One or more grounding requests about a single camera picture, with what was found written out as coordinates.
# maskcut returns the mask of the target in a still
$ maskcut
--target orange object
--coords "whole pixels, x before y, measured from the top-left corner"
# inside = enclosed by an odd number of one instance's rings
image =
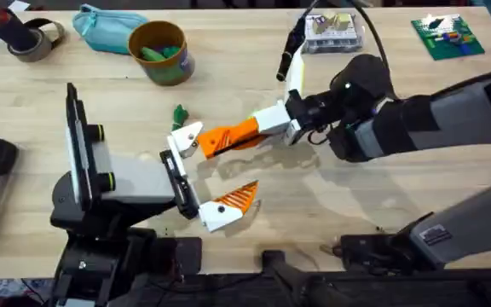
[[[224,196],[213,201],[238,208],[245,214],[255,199],[258,186],[259,181],[250,182],[245,186],[225,194]]]
[[[226,148],[240,150],[256,146],[266,138],[258,133],[258,128],[255,118],[250,118],[234,127],[219,127],[202,133],[198,136],[198,143],[202,147],[204,156],[211,159],[218,155],[217,152]]]

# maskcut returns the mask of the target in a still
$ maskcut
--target pencil holder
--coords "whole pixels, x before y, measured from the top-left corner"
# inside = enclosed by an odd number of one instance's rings
[[[168,48],[178,51],[159,61],[148,61],[142,54],[145,47],[161,55]],[[180,84],[194,72],[194,59],[188,53],[185,34],[168,21],[150,21],[138,26],[128,39],[128,51],[158,85]]]

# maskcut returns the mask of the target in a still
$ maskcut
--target green object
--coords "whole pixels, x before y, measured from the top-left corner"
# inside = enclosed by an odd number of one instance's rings
[[[435,48],[435,43],[433,42],[433,39],[428,38],[425,40],[425,42],[429,48]]]
[[[440,19],[442,19],[442,21],[439,23],[438,27],[431,29],[430,24]],[[465,44],[463,39],[464,36],[469,36],[470,38],[474,38],[475,36],[467,26],[467,23],[465,23],[458,14],[412,20],[412,24],[424,42],[425,47],[433,57],[433,60],[437,61],[484,53],[484,48],[477,39],[466,42],[467,48],[462,46]],[[436,40],[436,38],[441,37],[442,34],[450,32],[457,32],[461,35],[461,38],[457,43],[452,43],[447,40]]]
[[[171,126],[171,130],[177,130],[183,127],[185,120],[188,119],[188,112],[182,105],[179,105],[174,110],[174,124]]]
[[[166,58],[153,49],[142,47],[142,56],[146,61],[164,61]]]
[[[162,49],[162,55],[165,56],[166,59],[171,58],[177,52],[179,52],[179,47],[175,47],[175,46],[165,47]]]

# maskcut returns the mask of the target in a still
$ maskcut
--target wooden table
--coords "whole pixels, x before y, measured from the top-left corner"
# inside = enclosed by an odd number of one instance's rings
[[[491,71],[491,18],[482,8],[368,9],[388,54],[399,96],[431,93]],[[161,88],[129,56],[91,50],[72,29],[74,12],[24,13],[23,20],[58,20],[69,37],[47,59],[26,64],[0,45],[0,137],[20,148],[0,205],[0,277],[47,277],[54,273],[66,233],[52,227],[51,193],[69,169],[64,126],[66,82],[78,88],[91,123],[106,127],[113,154],[157,159],[177,104],[206,129],[232,125],[283,95],[276,81],[288,29],[297,10],[143,11],[185,31],[197,66],[193,77]],[[460,13],[486,50],[433,61],[410,20]],[[362,52],[377,54],[372,36]],[[328,88],[354,55],[305,55],[305,92]],[[341,270],[320,244],[344,234],[398,230],[428,211],[440,211],[491,185],[491,146],[445,148],[376,159],[338,160],[328,146],[300,142],[294,148],[233,151],[205,161],[186,161],[200,198],[208,200],[259,179],[256,203],[224,231],[209,234],[199,220],[177,210],[142,226],[161,235],[200,236],[204,273],[259,270],[268,248],[287,252],[291,264],[309,270]],[[491,267],[491,252],[451,267]]]

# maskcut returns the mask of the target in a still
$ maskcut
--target pencil case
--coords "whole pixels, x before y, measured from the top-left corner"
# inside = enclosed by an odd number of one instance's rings
[[[73,17],[73,28],[96,51],[128,55],[128,36],[148,19],[135,13],[102,10],[81,5]]]

